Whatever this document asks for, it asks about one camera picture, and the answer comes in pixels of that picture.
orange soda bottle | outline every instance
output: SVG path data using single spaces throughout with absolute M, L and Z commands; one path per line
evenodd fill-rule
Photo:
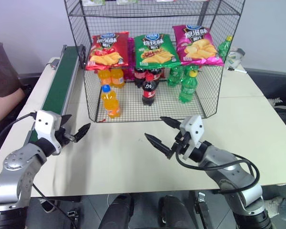
M 122 88 L 124 87 L 124 73 L 122 69 L 111 69 L 111 80 L 115 87 Z
M 98 70 L 97 75 L 99 76 L 101 80 L 101 85 L 105 85 L 105 84 L 112 85 L 110 71 L 108 69 Z
M 120 105 L 116 99 L 115 92 L 110 89 L 109 85 L 102 86 L 101 98 L 104 102 L 104 108 L 110 118 L 120 117 Z

wire mesh basket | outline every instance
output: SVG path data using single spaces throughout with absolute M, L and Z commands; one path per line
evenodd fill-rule
M 92 44 L 92 36 L 109 32 L 129 31 L 131 37 L 148 33 L 166 33 L 175 45 L 174 25 L 193 24 L 210 28 L 215 47 L 228 35 L 235 34 L 245 0 L 209 0 L 157 2 L 138 0 L 134 4 L 117 5 L 106 0 L 102 6 L 83 6 L 82 0 L 65 0 L 67 15 L 82 66 Z M 181 86 L 167 87 L 163 79 L 157 87 L 152 106 L 142 103 L 142 89 L 127 81 L 114 89 L 120 102 L 121 116 L 110 119 L 103 107 L 101 84 L 94 71 L 84 71 L 89 117 L 94 122 L 158 121 L 160 116 L 184 119 L 193 114 L 208 118 L 217 111 L 223 67 L 203 66 L 197 76 L 194 99 L 183 104 L 178 100 Z

table surface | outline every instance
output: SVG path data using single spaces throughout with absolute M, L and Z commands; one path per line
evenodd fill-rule
M 42 107 L 54 74 L 47 65 L 19 116 Z M 203 120 L 202 140 L 251 160 L 262 185 L 286 183 L 286 126 L 250 76 L 224 70 L 219 97 L 217 113 Z M 205 172 L 184 168 L 174 157 L 166 159 L 146 140 L 144 133 L 149 133 L 171 146 L 177 130 L 165 123 L 93 123 L 82 70 L 67 114 L 73 115 L 73 132 L 92 125 L 80 142 L 50 156 L 36 175 L 34 183 L 46 196 L 218 188 Z M 0 171 L 5 156 L 22 147 L 32 125 L 27 118 L 13 126 L 0 150 Z M 32 196 L 39 196 L 34 189 Z

blue bottle cap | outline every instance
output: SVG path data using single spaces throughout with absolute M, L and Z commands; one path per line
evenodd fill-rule
M 105 84 L 102 86 L 102 90 L 103 90 L 103 92 L 107 93 L 110 91 L 110 86 L 108 84 Z

white wall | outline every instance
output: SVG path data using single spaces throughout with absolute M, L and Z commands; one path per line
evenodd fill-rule
M 246 0 L 232 45 L 244 67 L 286 73 L 286 0 Z
M 74 45 L 63 0 L 0 0 L 0 42 L 18 73 L 41 72 Z M 286 72 L 286 0 L 246 0 L 233 46 L 244 67 Z
M 0 0 L 0 42 L 18 73 L 42 72 L 74 45 L 63 0 Z

